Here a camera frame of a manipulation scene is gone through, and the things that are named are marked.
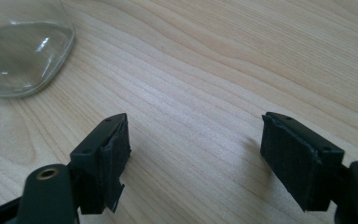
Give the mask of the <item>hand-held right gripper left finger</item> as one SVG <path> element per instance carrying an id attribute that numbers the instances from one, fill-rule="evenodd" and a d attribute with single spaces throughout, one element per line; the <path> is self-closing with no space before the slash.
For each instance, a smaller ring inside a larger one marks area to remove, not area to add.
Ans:
<path id="1" fill-rule="evenodd" d="M 79 175 L 78 203 L 83 215 L 112 212 L 125 187 L 120 176 L 131 155 L 126 113 L 101 121 L 71 152 L 71 170 Z"/>

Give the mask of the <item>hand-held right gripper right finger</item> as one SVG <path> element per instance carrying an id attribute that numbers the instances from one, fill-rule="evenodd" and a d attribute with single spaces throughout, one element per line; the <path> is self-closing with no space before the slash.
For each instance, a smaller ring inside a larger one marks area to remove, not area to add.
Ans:
<path id="1" fill-rule="evenodd" d="M 268 112 L 260 153 L 304 211 L 325 211 L 344 150 L 299 121 Z"/>

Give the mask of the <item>clear glass container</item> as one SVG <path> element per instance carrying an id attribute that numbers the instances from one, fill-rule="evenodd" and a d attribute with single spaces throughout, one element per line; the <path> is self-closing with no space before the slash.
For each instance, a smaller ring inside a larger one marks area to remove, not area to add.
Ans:
<path id="1" fill-rule="evenodd" d="M 0 0 L 0 98 L 45 88 L 74 41 L 62 0 Z"/>

